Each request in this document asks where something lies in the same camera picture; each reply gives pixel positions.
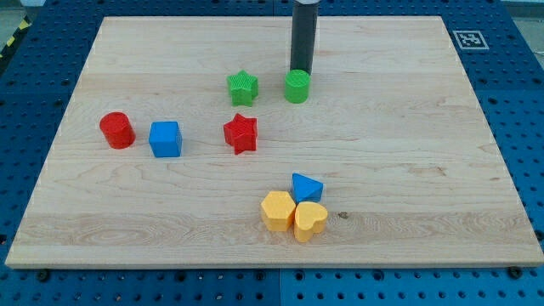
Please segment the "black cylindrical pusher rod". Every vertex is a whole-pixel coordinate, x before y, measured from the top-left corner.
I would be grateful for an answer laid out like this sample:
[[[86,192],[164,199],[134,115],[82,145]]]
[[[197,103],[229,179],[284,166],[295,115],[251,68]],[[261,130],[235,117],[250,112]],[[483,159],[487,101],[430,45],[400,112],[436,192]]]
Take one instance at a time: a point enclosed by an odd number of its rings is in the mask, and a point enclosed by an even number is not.
[[[290,69],[312,73],[319,0],[296,0],[292,5]]]

